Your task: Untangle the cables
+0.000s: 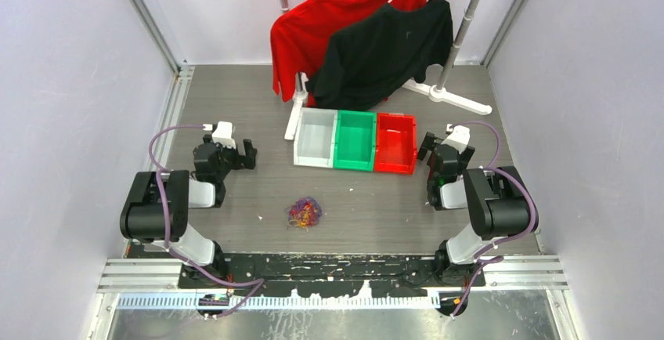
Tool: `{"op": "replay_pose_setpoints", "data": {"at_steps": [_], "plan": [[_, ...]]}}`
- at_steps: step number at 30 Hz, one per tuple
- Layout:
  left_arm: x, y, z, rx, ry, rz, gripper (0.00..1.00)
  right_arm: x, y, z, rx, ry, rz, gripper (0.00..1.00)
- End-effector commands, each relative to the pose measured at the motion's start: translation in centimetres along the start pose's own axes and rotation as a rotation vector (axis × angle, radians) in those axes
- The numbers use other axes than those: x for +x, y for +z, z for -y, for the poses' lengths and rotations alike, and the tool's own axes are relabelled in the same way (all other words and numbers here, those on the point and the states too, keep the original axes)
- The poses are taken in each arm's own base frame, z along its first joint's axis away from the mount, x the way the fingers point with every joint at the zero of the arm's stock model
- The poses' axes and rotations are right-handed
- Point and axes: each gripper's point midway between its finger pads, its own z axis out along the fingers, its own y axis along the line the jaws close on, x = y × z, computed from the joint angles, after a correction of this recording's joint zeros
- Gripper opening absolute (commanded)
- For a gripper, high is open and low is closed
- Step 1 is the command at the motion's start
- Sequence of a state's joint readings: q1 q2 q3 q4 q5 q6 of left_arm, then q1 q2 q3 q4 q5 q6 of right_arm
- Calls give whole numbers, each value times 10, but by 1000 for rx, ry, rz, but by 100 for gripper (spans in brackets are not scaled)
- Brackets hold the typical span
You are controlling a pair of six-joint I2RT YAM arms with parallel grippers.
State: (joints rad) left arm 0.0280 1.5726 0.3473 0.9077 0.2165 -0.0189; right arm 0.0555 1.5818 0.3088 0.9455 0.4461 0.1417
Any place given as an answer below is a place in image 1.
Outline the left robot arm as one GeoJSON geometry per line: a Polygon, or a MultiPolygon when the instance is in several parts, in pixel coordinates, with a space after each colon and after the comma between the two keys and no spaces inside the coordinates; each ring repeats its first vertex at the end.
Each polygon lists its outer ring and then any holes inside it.
{"type": "Polygon", "coordinates": [[[193,149],[194,170],[137,172],[119,218],[124,238],[174,252],[186,275],[207,286],[224,284],[229,267],[216,241],[189,223],[190,209],[220,208],[226,196],[226,176],[256,167],[258,150],[249,139],[244,152],[215,143],[205,135],[193,149]]]}

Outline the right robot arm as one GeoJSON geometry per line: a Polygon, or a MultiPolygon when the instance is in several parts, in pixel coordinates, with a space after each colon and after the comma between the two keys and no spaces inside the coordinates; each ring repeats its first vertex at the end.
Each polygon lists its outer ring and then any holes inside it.
{"type": "Polygon", "coordinates": [[[501,241],[536,230],[536,206],[513,166],[469,168],[475,149],[468,136],[451,131],[445,138],[426,133],[417,159],[429,167],[428,203],[437,211],[465,209],[469,223],[444,240],[434,254],[431,275],[452,286],[481,266],[480,257],[501,241]]]}

